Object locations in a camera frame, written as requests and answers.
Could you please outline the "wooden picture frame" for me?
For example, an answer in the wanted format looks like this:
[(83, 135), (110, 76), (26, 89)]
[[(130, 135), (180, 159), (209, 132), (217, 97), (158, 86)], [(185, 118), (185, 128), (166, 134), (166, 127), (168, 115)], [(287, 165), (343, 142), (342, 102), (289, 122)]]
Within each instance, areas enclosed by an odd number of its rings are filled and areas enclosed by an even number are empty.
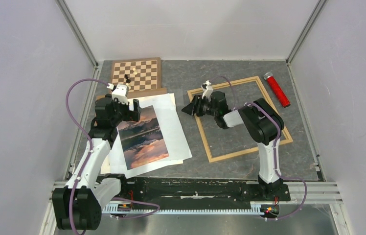
[[(279, 114), (277, 108), (275, 107), (275, 104), (273, 103), (272, 99), (270, 98), (269, 93), (265, 89), (264, 84), (262, 83), (259, 76), (254, 76), (254, 77), (248, 77), (248, 78), (235, 80), (235, 81), (231, 82), (231, 85), (232, 86), (237, 86), (237, 85), (253, 83), (253, 82), (255, 82), (257, 84), (259, 90), (262, 93), (262, 96), (268, 102), (268, 104)], [(222, 156), (213, 157), (212, 152), (210, 150), (210, 146), (208, 144), (208, 141), (207, 141), (207, 138), (206, 138), (206, 135), (205, 135), (205, 132), (204, 132), (204, 129), (203, 129), (203, 126), (202, 126), (202, 123), (201, 123), (201, 120), (197, 116), (194, 116), (194, 118), (196, 120), (197, 127), (198, 127), (199, 132), (200, 132), (200, 136), (201, 136), (201, 139), (202, 139), (202, 142), (203, 142), (204, 149), (206, 151), (208, 161), (210, 163), (225, 160), (225, 159), (229, 159), (229, 158), (234, 158), (234, 157), (238, 157), (238, 156), (242, 156), (242, 155), (253, 153), (253, 152), (258, 152), (258, 147), (252, 147), (252, 148), (248, 148), (248, 149), (245, 149), (245, 150), (240, 150), (240, 151), (228, 153), (228, 154), (225, 154), (225, 155), (222, 155)], [(289, 133), (287, 127), (284, 127), (284, 129), (282, 130), (282, 135), (285, 139), (280, 140), (279, 145), (289, 144), (289, 143), (293, 142), (292, 136)]]

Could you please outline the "brown frame backing board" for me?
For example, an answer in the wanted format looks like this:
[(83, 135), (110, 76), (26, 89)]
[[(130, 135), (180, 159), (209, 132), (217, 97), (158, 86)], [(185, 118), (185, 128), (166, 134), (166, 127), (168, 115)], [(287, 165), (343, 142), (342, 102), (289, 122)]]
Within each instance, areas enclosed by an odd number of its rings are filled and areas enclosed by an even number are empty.
[[(127, 98), (129, 109), (133, 110), (133, 99), (165, 94), (166, 92), (166, 88), (159, 88), (142, 92), (128, 92)], [(114, 121), (114, 101), (112, 99), (111, 89), (108, 89), (108, 92), (105, 95), (97, 98), (94, 110), (95, 117), (91, 121), (91, 127), (107, 128), (118, 126), (119, 123), (121, 123)]]

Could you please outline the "landscape photo print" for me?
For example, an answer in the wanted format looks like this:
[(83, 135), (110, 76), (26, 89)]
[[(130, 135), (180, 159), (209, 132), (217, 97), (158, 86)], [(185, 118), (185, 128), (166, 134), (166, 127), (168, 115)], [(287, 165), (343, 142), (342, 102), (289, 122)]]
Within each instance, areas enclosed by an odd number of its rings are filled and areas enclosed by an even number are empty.
[(169, 157), (153, 106), (141, 109), (139, 122), (122, 122), (118, 127), (128, 170)]

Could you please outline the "red glitter microphone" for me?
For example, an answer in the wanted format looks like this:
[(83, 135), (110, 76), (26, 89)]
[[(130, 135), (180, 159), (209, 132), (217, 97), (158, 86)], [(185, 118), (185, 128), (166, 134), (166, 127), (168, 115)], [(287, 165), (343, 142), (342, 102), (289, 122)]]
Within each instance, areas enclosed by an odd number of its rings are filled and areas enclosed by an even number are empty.
[(281, 89), (277, 81), (275, 80), (273, 74), (271, 72), (267, 72), (264, 74), (264, 80), (267, 81), (268, 85), (272, 89), (273, 93), (275, 94), (276, 98), (280, 102), (283, 108), (289, 107), (290, 101), (288, 97), (285, 95), (284, 91)]

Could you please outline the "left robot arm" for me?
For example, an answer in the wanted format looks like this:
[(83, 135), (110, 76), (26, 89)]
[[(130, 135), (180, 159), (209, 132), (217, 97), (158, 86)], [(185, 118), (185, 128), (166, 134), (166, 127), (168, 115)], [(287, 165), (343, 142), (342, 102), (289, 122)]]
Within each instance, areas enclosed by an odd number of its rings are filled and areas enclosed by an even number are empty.
[(56, 225), (60, 230), (96, 230), (100, 224), (102, 208), (111, 197), (125, 199), (127, 184), (117, 178), (108, 178), (96, 185), (100, 168), (110, 153), (122, 122), (140, 120), (138, 99), (131, 102), (121, 95), (107, 94), (95, 102), (95, 117), (86, 133), (88, 143), (84, 155), (72, 177), (62, 188), (52, 193)]

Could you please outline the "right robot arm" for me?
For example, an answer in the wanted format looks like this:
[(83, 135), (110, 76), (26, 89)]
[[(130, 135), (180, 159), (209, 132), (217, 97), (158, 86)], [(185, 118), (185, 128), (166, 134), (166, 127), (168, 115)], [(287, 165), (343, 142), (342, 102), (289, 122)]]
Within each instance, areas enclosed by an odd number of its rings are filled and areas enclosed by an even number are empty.
[(277, 148), (285, 124), (265, 99), (259, 98), (239, 109), (231, 110), (226, 95), (216, 91), (211, 93), (210, 98), (195, 95), (191, 102), (182, 108), (182, 112), (197, 117), (213, 116), (217, 126), (222, 129), (244, 125), (258, 146), (258, 194), (265, 200), (277, 195), (278, 189), (283, 185), (281, 173), (278, 171)]

